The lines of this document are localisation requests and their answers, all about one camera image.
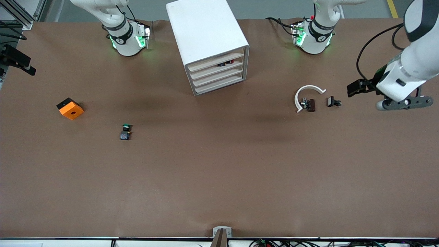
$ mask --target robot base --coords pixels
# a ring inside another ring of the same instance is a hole
[[[126,40],[125,44],[119,44],[118,39],[113,40],[110,38],[110,40],[119,54],[123,56],[134,56],[143,48],[148,49],[150,28],[132,21],[128,21],[128,23],[133,27],[134,31]]]
[[[298,37],[293,36],[293,43],[306,53],[319,54],[329,45],[332,34],[327,39],[325,36],[322,36],[325,39],[325,42],[317,42],[316,39],[306,31],[310,24],[310,22],[305,20],[299,22],[297,25],[291,26],[291,32],[298,35]]]

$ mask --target orange cube with hole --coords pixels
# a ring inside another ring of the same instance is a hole
[[[65,99],[63,102],[56,105],[56,107],[63,116],[70,120],[73,120],[84,113],[84,110],[78,105],[78,103],[74,102],[71,98]]]

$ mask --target small black component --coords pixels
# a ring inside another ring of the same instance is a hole
[[[342,102],[340,100],[335,100],[333,96],[329,97],[327,100],[328,107],[331,107],[333,105],[335,106],[341,106]]]
[[[226,66],[228,64],[233,64],[234,62],[235,61],[233,59],[230,61],[227,61],[227,62],[222,62],[222,63],[218,64],[218,67],[223,67],[223,66]]]
[[[302,105],[302,107],[304,109],[306,109],[308,112],[315,112],[316,111],[316,102],[313,98],[307,100],[306,98],[303,98],[303,101],[300,102],[300,105]]]
[[[120,139],[122,141],[129,141],[130,140],[130,132],[129,131],[122,131],[120,132]]]
[[[8,44],[4,45],[0,53],[0,59],[0,63],[3,65],[14,66],[31,76],[35,75],[36,69],[30,66],[30,57]]]
[[[58,110],[60,110],[61,108],[63,108],[66,104],[73,102],[77,105],[79,105],[78,103],[76,103],[74,100],[72,100],[71,98],[67,98],[65,99],[63,102],[59,103],[56,105],[56,107],[58,108]]]

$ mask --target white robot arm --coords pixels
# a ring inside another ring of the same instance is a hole
[[[293,26],[294,44],[310,54],[323,52],[332,38],[332,31],[341,16],[340,5],[355,5],[367,0],[312,0],[315,8],[314,19],[305,19]]]
[[[413,109],[430,106],[433,99],[421,95],[421,85],[439,74],[439,1],[414,0],[404,15],[411,44],[380,68],[373,79],[357,80],[348,86],[348,96],[376,91],[385,99],[378,110]]]
[[[133,56],[148,47],[149,27],[135,20],[128,20],[118,7],[125,7],[129,0],[70,0],[102,22],[113,47],[124,56]]]

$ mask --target wires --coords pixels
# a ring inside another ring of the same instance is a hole
[[[131,15],[133,16],[133,19],[136,20],[136,17],[134,16],[133,12],[131,11],[131,8],[128,5],[126,7],[128,8],[128,10],[130,11]]]
[[[119,6],[116,5],[116,8],[119,10],[119,12],[120,12],[122,15],[125,16],[125,18],[127,18],[127,19],[130,20],[130,21],[133,21],[133,22],[136,22],[136,23],[139,23],[139,24],[140,24],[140,22],[139,22],[138,20],[136,20],[136,18],[134,17],[134,14],[133,14],[133,12],[131,11],[130,7],[129,7],[128,5],[127,5],[127,7],[128,7],[128,9],[130,10],[131,15],[133,16],[133,19],[128,18],[128,17],[125,15],[126,13],[123,12],[122,10],[120,10]]]
[[[18,41],[5,41],[5,42],[2,42],[2,43],[0,43],[0,44],[6,44],[6,43],[18,43]]]
[[[364,76],[364,74],[360,71],[360,67],[359,67],[359,62],[360,62],[360,58],[361,58],[361,55],[363,54],[363,51],[364,51],[364,49],[366,49],[366,47],[374,40],[374,39],[376,39],[378,36],[380,36],[380,35],[382,35],[383,33],[386,33],[386,32],[388,32],[388,31],[390,31],[390,30],[392,30],[392,29],[395,29],[395,28],[398,28],[399,26],[401,26],[402,25],[402,23],[401,24],[398,24],[398,25],[395,25],[395,26],[393,26],[393,27],[389,27],[389,28],[387,28],[386,30],[384,30],[384,31],[381,31],[379,34],[377,34],[377,35],[375,35],[375,36],[373,36],[364,46],[363,46],[363,48],[361,49],[361,51],[360,51],[360,53],[358,54],[358,57],[357,57],[357,62],[356,62],[356,68],[357,68],[357,71],[358,71],[358,73],[360,74],[360,76],[363,78],[363,79],[365,79],[365,80],[367,80],[367,78]]]
[[[273,17],[267,17],[267,18],[265,18],[265,19],[266,19],[266,20],[273,20],[273,21],[275,21],[277,24],[279,24],[279,25],[282,26],[282,28],[284,29],[284,31],[285,31],[286,33],[288,33],[289,35],[294,36],[294,37],[299,37],[298,34],[290,33],[285,27],[291,28],[291,25],[287,25],[287,24],[285,24],[285,23],[282,23],[282,21],[281,21],[280,18],[278,18],[278,19],[276,20],[276,19],[274,19]]]
[[[257,239],[250,243],[248,247],[335,247],[335,242],[329,242],[329,244],[323,245],[323,243],[313,243],[310,242],[312,240],[302,240],[302,239],[291,239],[291,240],[279,240],[277,242],[280,242],[281,245],[279,245],[275,240],[268,240],[268,239]],[[406,243],[409,244],[410,247],[425,247],[425,246],[435,246],[435,242],[438,240],[433,241],[408,241],[403,239],[392,239],[388,242],[381,242],[381,241],[373,241],[373,240],[360,240],[360,241],[353,241],[350,242],[347,245],[339,245],[339,247],[386,247],[385,245],[388,243]]]
[[[399,47],[398,45],[396,45],[396,43],[395,43],[395,35],[403,26],[404,26],[404,24],[401,23],[400,26],[392,34],[392,45],[393,45],[393,47],[395,47],[396,49],[398,49],[400,51],[404,50],[404,48]]]
[[[27,39],[26,36],[22,35],[19,31],[11,28],[8,24],[6,24],[6,23],[4,23],[2,21],[0,21],[0,24],[5,26],[5,27],[7,27],[7,28],[9,28],[10,30],[14,31],[14,33],[19,35],[19,36],[14,36],[14,35],[7,34],[7,33],[0,33],[0,36],[15,38],[15,39],[19,39],[19,40],[26,40]]]

